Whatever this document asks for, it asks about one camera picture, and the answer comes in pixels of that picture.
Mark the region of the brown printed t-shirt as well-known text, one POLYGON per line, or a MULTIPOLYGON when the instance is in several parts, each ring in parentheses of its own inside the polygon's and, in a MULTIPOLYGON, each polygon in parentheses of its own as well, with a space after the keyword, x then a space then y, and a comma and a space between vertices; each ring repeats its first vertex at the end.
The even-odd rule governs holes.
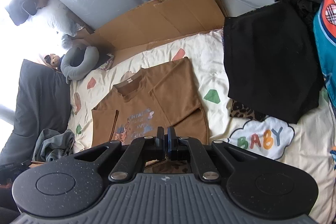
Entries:
POLYGON ((123 145, 154 136, 158 127, 173 127, 177 136, 209 141, 209 127, 194 83, 189 58, 141 68, 128 80, 113 85, 92 109, 93 146, 109 140, 123 145))

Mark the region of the leopard print cloth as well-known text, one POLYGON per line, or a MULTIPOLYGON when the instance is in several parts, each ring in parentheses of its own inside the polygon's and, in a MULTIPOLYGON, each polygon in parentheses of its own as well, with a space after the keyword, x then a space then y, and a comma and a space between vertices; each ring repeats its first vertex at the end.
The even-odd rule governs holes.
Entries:
POLYGON ((236 100, 232 100, 232 105, 230 108, 230 117, 245 118, 261 122, 266 118, 266 115, 258 111, 255 111, 236 100))

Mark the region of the dark grey pillow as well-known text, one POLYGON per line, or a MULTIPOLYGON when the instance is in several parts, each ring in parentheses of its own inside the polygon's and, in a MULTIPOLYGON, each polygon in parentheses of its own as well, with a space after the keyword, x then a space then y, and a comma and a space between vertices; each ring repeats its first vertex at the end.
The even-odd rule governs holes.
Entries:
POLYGON ((70 85, 63 74, 24 59, 14 129, 1 151, 1 164, 31 160, 40 133, 44 129, 63 133, 70 113, 70 85))

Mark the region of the floral patterned folded cloth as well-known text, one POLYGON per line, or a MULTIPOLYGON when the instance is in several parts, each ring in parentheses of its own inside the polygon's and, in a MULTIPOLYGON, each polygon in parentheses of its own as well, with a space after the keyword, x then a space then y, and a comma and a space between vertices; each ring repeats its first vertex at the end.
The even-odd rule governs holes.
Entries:
POLYGON ((114 56, 112 54, 107 54, 108 59, 105 63, 103 63, 101 66, 98 67, 98 69, 102 71, 108 71, 112 68, 113 61, 114 61, 114 56))

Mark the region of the grey u-shaped neck pillow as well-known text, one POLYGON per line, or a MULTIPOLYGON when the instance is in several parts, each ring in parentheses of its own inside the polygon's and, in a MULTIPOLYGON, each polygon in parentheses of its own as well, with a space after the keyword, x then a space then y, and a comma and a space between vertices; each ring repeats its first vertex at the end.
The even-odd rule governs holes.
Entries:
POLYGON ((66 83, 82 80, 98 64, 100 54, 96 47, 72 47, 62 58, 60 70, 66 83))

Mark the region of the cream bear print bedsheet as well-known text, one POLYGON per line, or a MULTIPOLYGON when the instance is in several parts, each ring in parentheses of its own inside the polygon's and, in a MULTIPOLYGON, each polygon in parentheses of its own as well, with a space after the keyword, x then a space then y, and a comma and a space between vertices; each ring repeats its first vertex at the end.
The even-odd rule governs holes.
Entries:
POLYGON ((309 173, 319 189, 310 216, 319 223, 331 223, 335 217, 335 171, 330 154, 335 147, 335 116, 326 91, 320 92, 318 107, 302 116, 297 124, 286 124, 272 117, 263 122, 232 118, 221 31, 176 40, 115 62, 108 71, 98 69, 85 79, 72 82, 68 127, 75 135, 73 150, 80 152, 91 147, 91 111, 113 85, 141 68, 183 57, 188 57, 193 65, 195 83, 209 122, 210 139, 225 140, 309 173))

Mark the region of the small teddy bear toy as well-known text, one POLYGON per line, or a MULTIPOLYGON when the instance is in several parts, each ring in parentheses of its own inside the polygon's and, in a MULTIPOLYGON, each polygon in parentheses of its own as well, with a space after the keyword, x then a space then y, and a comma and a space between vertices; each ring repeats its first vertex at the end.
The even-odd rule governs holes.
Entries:
POLYGON ((56 54, 49 54, 44 57, 45 63, 53 69, 59 70, 62 58, 56 54))

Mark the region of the black folded garment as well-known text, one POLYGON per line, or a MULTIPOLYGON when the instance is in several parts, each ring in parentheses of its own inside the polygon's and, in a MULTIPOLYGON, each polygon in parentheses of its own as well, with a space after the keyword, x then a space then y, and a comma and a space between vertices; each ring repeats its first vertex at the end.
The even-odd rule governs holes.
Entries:
POLYGON ((322 1, 280 0, 224 21, 231 99, 288 123, 318 106, 324 81, 313 18, 322 1))

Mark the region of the brown cardboard sheet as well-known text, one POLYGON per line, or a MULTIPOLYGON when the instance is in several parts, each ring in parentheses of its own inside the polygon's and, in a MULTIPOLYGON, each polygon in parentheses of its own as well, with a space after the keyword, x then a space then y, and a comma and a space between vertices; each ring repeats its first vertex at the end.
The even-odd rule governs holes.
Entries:
POLYGON ((74 41, 112 53, 118 64, 174 40, 218 30, 225 16, 221 0, 152 0, 74 41))

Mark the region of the white pillow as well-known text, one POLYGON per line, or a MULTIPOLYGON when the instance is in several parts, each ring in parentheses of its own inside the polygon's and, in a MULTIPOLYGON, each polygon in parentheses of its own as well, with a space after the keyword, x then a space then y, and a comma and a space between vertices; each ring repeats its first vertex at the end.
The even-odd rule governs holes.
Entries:
POLYGON ((47 23, 56 31, 71 37, 77 36, 85 23, 59 0, 49 0, 42 9, 47 23))

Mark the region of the teal patterned garment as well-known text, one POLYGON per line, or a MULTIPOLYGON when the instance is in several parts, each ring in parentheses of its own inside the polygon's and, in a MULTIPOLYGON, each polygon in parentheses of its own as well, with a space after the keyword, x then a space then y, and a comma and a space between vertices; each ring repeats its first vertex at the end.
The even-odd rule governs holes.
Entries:
POLYGON ((323 0, 313 20, 313 32, 325 87, 335 107, 335 0, 323 0))

